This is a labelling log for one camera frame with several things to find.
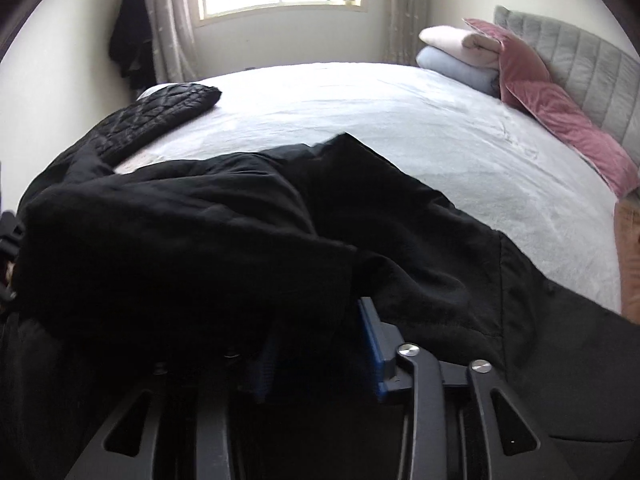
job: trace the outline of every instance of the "bed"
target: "bed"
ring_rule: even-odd
[[[117,171],[314,144],[349,132],[504,232],[552,280],[620,312],[616,197],[576,151],[533,118],[435,72],[407,66],[281,66],[202,83],[222,90],[216,107]]]

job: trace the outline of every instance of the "pink velvet cushion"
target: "pink velvet cushion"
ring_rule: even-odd
[[[594,126],[558,85],[514,81],[508,88],[540,124],[588,158],[617,197],[640,186],[638,168],[622,146]]]
[[[546,69],[540,56],[528,44],[505,28],[474,18],[469,18],[465,22],[502,44],[502,52],[498,60],[500,99],[503,103],[524,111],[520,101],[509,91],[508,83],[522,80],[550,82],[549,70]]]

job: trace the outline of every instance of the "black garment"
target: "black garment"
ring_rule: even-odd
[[[120,66],[120,75],[129,77],[132,90],[156,84],[151,39],[145,0],[122,0],[109,42],[109,57]]]
[[[620,466],[640,430],[639,327],[347,134],[113,174],[154,120],[104,122],[20,204],[0,424],[38,478],[69,468],[135,357],[257,348],[274,316],[322,348],[357,296],[441,360],[491,361],[579,478]]]

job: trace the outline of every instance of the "quilted fabric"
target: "quilted fabric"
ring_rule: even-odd
[[[105,164],[117,166],[148,143],[210,109],[221,95],[215,87],[195,83],[170,85],[107,116],[34,179],[20,199],[18,214],[52,179],[66,173],[84,145],[90,143]]]
[[[551,79],[640,165],[640,64],[609,42],[545,16],[497,6],[494,22],[541,57]]]

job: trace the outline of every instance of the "gray patterned curtain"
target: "gray patterned curtain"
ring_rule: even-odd
[[[391,0],[391,22],[385,62],[416,65],[422,43],[420,31],[427,27],[429,0]]]
[[[187,0],[145,0],[145,3],[158,83],[196,81],[197,56]]]

